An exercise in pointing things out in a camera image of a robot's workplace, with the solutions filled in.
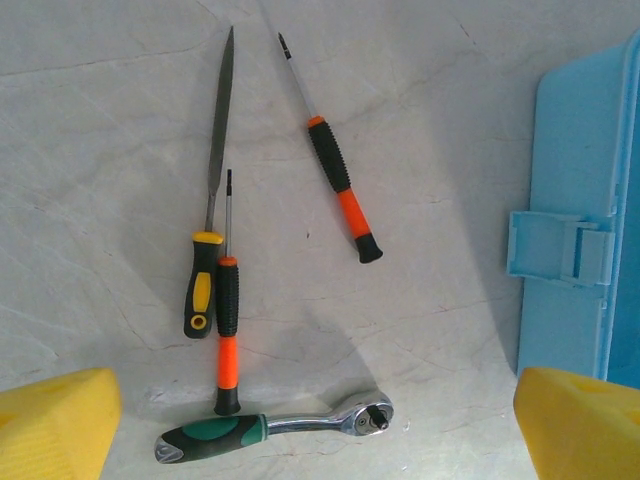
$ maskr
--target white marble surface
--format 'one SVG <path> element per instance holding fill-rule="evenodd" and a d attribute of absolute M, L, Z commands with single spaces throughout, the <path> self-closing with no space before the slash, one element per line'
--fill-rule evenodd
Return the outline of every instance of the white marble surface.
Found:
<path fill-rule="evenodd" d="M 255 0 L 5 1 L 0 388 L 113 367 L 125 413 L 105 479 L 533 479 L 511 407 L 507 213 L 527 206 L 540 76 L 624 41 L 637 1 L 265 7 L 383 259 L 357 261 Z M 284 435 L 162 466 L 156 436 L 212 410 L 215 338 L 186 339 L 181 312 L 230 24 L 245 411 L 322 410 L 377 383 L 397 414 L 375 438 Z"/>

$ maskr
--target ratchet handle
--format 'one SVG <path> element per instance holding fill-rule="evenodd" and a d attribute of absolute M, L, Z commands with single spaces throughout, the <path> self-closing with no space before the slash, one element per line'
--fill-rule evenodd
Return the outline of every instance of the ratchet handle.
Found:
<path fill-rule="evenodd" d="M 238 402 L 238 262 L 222 257 L 216 271 L 216 319 L 218 322 L 218 395 L 214 411 L 221 416 L 240 410 Z"/>
<path fill-rule="evenodd" d="M 262 414 L 212 418 L 163 433 L 155 456 L 160 463 L 202 460 L 262 442 L 268 433 Z"/>
<path fill-rule="evenodd" d="M 360 263 L 371 263 L 379 259 L 382 257 L 382 250 L 373 238 L 371 228 L 351 188 L 349 173 L 331 127 L 321 116 L 313 117 L 307 126 L 322 169 L 333 191 L 338 194 L 340 207 L 360 254 Z"/>
<path fill-rule="evenodd" d="M 195 232 L 193 268 L 184 302 L 184 334 L 205 338 L 215 319 L 214 273 L 223 238 L 214 232 Z"/>

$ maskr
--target screwdriver tip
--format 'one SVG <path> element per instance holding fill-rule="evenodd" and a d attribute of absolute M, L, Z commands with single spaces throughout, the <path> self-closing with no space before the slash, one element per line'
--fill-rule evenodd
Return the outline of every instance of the screwdriver tip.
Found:
<path fill-rule="evenodd" d="M 291 58 L 291 52 L 289 51 L 289 47 L 287 47 L 287 42 L 284 41 L 284 37 L 280 32 L 278 32 L 278 40 L 280 41 L 280 46 L 282 47 L 285 58 L 289 60 Z"/>
<path fill-rule="evenodd" d="M 227 196 L 231 196 L 231 169 L 227 169 Z"/>

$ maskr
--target yellow handle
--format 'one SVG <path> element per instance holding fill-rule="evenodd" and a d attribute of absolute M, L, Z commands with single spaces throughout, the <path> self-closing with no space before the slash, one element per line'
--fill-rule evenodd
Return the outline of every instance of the yellow handle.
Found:
<path fill-rule="evenodd" d="M 213 274 L 224 239 L 215 232 L 195 232 L 192 239 L 193 269 L 184 304 L 184 333 L 189 338 L 205 338 L 214 320 Z"/>

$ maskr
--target screwdriver shaft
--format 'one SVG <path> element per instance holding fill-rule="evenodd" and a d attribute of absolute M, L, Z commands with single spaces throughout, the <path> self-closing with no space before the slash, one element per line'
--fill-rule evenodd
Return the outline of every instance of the screwdriver shaft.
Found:
<path fill-rule="evenodd" d="M 315 105 L 313 104 L 313 100 L 311 100 L 311 95 L 309 95 L 309 90 L 307 90 L 307 86 L 302 81 L 302 77 L 298 72 L 298 67 L 291 56 L 291 51 L 287 46 L 287 42 L 284 41 L 284 37 L 280 32 L 278 32 L 278 40 L 280 41 L 280 45 L 282 46 L 282 51 L 284 53 L 284 58 L 287 59 L 287 64 L 291 69 L 291 73 L 293 74 L 293 78 L 296 81 L 296 85 L 298 86 L 298 90 L 300 90 L 300 95 L 304 100 L 304 104 L 307 107 L 307 111 L 309 112 L 309 118 L 313 118 L 318 115 L 318 111 L 316 110 Z"/>
<path fill-rule="evenodd" d="M 227 170 L 227 203 L 226 203 L 226 218 L 224 223 L 224 256 L 231 256 L 231 169 Z"/>

